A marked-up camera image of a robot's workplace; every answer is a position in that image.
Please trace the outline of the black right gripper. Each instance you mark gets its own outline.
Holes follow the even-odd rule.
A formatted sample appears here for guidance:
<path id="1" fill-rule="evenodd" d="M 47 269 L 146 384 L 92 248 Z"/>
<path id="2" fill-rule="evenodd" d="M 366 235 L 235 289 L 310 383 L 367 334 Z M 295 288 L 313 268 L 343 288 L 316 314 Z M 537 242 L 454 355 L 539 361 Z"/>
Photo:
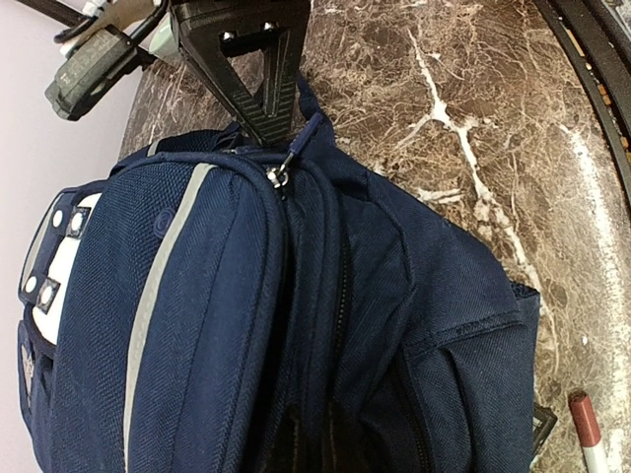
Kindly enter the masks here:
<path id="1" fill-rule="evenodd" d="M 173 1 L 180 52 L 200 80 L 257 143 L 291 129 L 309 1 Z M 228 57 L 263 50 L 263 102 Z"/>

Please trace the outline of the white pen red cap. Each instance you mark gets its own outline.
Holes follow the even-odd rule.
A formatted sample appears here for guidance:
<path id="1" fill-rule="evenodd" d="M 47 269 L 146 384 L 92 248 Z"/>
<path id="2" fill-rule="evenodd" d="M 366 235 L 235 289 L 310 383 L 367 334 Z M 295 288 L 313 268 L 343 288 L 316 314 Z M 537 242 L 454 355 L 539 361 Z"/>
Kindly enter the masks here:
<path id="1" fill-rule="evenodd" d="M 584 461 L 589 473 L 607 473 L 607 456 L 590 395 L 575 390 L 568 396 L 568 406 L 575 425 Z"/>

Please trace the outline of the navy blue student backpack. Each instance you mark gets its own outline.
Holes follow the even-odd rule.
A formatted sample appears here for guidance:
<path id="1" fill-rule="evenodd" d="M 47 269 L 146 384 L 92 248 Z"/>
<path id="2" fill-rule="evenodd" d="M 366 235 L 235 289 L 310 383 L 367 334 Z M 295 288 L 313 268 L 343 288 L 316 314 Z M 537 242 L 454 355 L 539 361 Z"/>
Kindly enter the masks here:
<path id="1" fill-rule="evenodd" d="M 60 191 L 20 281 L 44 472 L 526 472 L 539 294 L 305 127 L 160 140 Z"/>

